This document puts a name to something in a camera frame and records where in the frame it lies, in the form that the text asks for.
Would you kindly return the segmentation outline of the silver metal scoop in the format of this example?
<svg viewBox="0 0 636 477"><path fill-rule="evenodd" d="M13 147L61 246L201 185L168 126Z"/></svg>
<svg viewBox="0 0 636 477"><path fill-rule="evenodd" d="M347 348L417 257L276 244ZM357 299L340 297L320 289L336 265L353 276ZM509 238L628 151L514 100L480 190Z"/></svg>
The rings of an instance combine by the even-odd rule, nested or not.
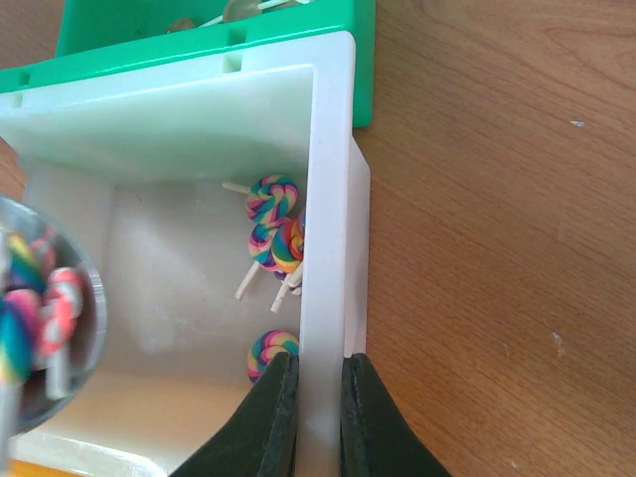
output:
<svg viewBox="0 0 636 477"><path fill-rule="evenodd" d="M12 440L61 411L88 381L107 327L99 272L47 215L1 198L1 473Z"/></svg>

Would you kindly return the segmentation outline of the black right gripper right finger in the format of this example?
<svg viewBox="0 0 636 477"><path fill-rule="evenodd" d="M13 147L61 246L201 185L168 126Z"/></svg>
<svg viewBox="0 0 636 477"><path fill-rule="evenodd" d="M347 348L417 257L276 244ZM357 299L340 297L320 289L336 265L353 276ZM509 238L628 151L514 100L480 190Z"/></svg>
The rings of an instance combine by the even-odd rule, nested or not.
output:
<svg viewBox="0 0 636 477"><path fill-rule="evenodd" d="M447 476L449 472L407 424L364 353L343 362L343 476Z"/></svg>

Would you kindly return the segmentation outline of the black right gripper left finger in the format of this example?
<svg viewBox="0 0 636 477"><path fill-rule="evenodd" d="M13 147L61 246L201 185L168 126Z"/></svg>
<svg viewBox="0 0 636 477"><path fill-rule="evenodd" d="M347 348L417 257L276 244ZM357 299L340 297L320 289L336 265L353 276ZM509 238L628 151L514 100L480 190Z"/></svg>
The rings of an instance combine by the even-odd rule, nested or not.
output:
<svg viewBox="0 0 636 477"><path fill-rule="evenodd" d="M292 476L299 359L275 355L228 422L175 476Z"/></svg>

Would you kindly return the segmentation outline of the white plastic bin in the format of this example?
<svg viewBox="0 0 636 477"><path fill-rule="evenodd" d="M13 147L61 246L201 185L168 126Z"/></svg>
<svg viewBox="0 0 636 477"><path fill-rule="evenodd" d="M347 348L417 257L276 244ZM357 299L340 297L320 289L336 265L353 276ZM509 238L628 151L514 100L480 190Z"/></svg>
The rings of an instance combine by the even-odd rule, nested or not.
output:
<svg viewBox="0 0 636 477"><path fill-rule="evenodd" d="M346 32L245 48L1 97L24 200L69 232L106 295L88 381L15 440L16 458L87 476L166 476L230 418L264 332L300 341L295 472L340 472L341 369L365 347L370 169L353 137ZM229 184L299 186L302 293L242 299L252 223Z"/></svg>

